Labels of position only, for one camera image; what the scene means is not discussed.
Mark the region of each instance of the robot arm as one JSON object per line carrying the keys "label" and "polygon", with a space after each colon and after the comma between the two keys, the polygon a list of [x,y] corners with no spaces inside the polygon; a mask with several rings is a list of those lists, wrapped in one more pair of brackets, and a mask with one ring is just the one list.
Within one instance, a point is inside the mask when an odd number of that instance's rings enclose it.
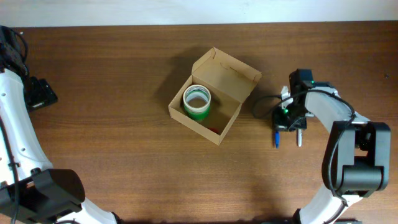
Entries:
{"label": "robot arm", "polygon": [[[274,111],[274,127],[281,131],[305,129],[305,115],[310,113],[330,133],[322,164],[323,184],[312,201],[296,211],[294,222],[334,223],[348,207],[386,187],[389,177],[390,129],[386,124],[373,123],[357,112],[354,113],[354,120],[348,124],[347,121],[353,115],[351,109],[342,101],[317,92],[321,90],[340,97],[329,83],[315,83],[311,70],[297,70],[289,78],[294,100],[286,106],[289,113],[285,116],[280,110]],[[307,94],[294,97],[304,91]],[[367,151],[367,156],[355,156],[355,147]]]}
{"label": "robot arm", "polygon": [[57,96],[45,80],[29,77],[16,35],[0,26],[0,212],[9,217],[17,212],[23,223],[121,223],[85,197],[74,171],[53,169],[45,156],[28,110],[50,105]]}

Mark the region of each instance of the wood grain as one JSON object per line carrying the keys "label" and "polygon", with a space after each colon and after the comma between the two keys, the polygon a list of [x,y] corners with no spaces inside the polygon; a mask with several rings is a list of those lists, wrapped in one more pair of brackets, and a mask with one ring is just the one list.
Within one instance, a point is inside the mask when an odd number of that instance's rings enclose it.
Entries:
{"label": "wood grain", "polygon": [[[322,184],[328,133],[313,119],[303,147],[282,133],[277,150],[269,122],[249,110],[255,98],[288,85],[296,68],[312,68],[359,113],[392,129],[387,189],[343,217],[396,223],[398,22],[21,30],[32,75],[59,97],[30,114],[36,135],[54,166],[75,170],[101,208],[130,221],[291,217]],[[264,73],[221,146],[167,111],[194,61],[213,46]]]}

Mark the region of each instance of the box lid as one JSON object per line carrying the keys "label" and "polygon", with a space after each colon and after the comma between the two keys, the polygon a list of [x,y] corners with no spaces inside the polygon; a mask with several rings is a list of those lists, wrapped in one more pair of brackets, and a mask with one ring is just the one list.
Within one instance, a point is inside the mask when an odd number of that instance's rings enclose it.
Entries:
{"label": "box lid", "polygon": [[192,75],[243,103],[262,77],[261,72],[213,47],[192,67]]}

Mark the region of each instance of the black cable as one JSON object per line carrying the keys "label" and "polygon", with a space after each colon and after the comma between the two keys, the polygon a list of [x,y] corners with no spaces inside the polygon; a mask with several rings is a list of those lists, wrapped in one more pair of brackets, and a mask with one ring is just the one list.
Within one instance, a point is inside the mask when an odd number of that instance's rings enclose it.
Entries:
{"label": "black cable", "polygon": [[295,125],[295,124],[297,124],[299,121],[301,121],[302,119],[304,119],[305,117],[299,117],[297,120],[295,120],[290,126],[289,126],[289,128],[287,129],[287,131],[290,131],[290,129]]}
{"label": "black cable", "polygon": [[354,108],[353,108],[347,101],[341,99],[340,97],[336,96],[336,95],[333,94],[333,93],[329,93],[329,92],[324,91],[324,90],[305,90],[305,91],[301,91],[300,93],[296,93],[296,94],[294,94],[294,95],[291,95],[291,96],[289,96],[289,97],[284,98],[283,100],[281,100],[279,103],[277,103],[275,106],[273,106],[268,112],[266,112],[266,113],[263,114],[262,116],[256,116],[255,113],[254,113],[255,108],[256,108],[256,106],[257,106],[257,104],[258,104],[258,102],[259,102],[259,100],[257,100],[257,101],[254,103],[254,105],[253,105],[252,114],[253,114],[253,116],[254,116],[255,118],[257,118],[257,119],[265,118],[267,115],[269,115],[270,113],[272,113],[275,109],[277,109],[278,106],[281,105],[283,102],[285,102],[285,101],[287,101],[287,100],[290,100],[290,99],[292,99],[292,98],[295,98],[295,97],[298,97],[298,96],[307,94],[307,93],[324,93],[324,94],[326,94],[326,95],[328,95],[328,96],[330,96],[330,97],[332,97],[332,98],[334,98],[334,99],[336,99],[336,100],[338,100],[338,101],[344,103],[344,104],[349,108],[349,110],[351,110],[351,118],[347,121],[347,123],[346,123],[344,129],[339,133],[338,139],[337,139],[337,141],[336,141],[336,143],[335,143],[335,145],[334,145],[334,147],[333,147],[333,150],[332,150],[332,152],[331,152],[331,157],[330,157],[330,160],[329,160],[329,162],[328,162],[328,188],[330,189],[330,191],[331,191],[331,193],[332,193],[332,195],[333,195],[334,197],[337,197],[338,199],[340,199],[341,202],[342,202],[342,204],[343,204],[345,207],[348,207],[347,200],[346,200],[345,198],[343,198],[341,195],[339,195],[339,194],[336,192],[336,190],[334,189],[333,184],[332,184],[332,182],[331,182],[331,163],[332,163],[332,161],[333,161],[333,156],[335,155],[336,148],[337,148],[337,146],[338,146],[338,142],[340,141],[340,139],[341,139],[341,137],[342,137],[344,131],[346,130],[346,128],[347,128],[347,127],[354,121],[354,119],[355,119],[355,110],[354,110]]}
{"label": "black cable", "polygon": [[75,220],[65,220],[65,221],[56,222],[54,224],[80,224],[80,223],[76,222]]}
{"label": "black cable", "polygon": [[343,213],[345,207],[346,206],[342,203],[340,205],[340,207],[338,208],[337,212],[331,218],[329,218],[329,220],[323,222],[323,224],[333,223],[338,217],[340,217],[340,215]]}
{"label": "black cable", "polygon": [[15,32],[15,31],[14,31],[14,33],[20,38],[20,40],[24,44],[25,54],[21,55],[21,57],[22,57],[22,62],[25,63],[26,62],[26,58],[27,58],[27,53],[28,53],[27,42],[25,41],[25,39],[22,37],[22,35],[20,33]]}
{"label": "black cable", "polygon": [[262,97],[256,99],[254,104],[253,104],[252,110],[251,110],[251,113],[253,114],[254,118],[260,119],[259,117],[256,116],[255,109],[256,109],[256,106],[259,104],[259,102],[264,100],[264,99],[266,99],[266,98],[282,99],[282,96],[281,95],[267,95],[267,96],[262,96]]}
{"label": "black cable", "polygon": [[20,201],[19,184],[18,184],[19,179],[18,179],[17,164],[14,161],[14,156],[12,155],[10,142],[8,141],[7,131],[6,131],[6,128],[5,128],[4,123],[3,123],[1,118],[0,118],[0,128],[1,128],[3,139],[4,139],[4,143],[6,145],[6,151],[7,151],[8,159],[10,161],[9,165],[11,165],[12,174],[14,176],[14,190],[15,190],[14,203],[15,203],[15,209],[14,209],[14,216],[11,218],[11,224],[15,224],[15,222],[17,220],[18,212],[19,212],[19,201]]}

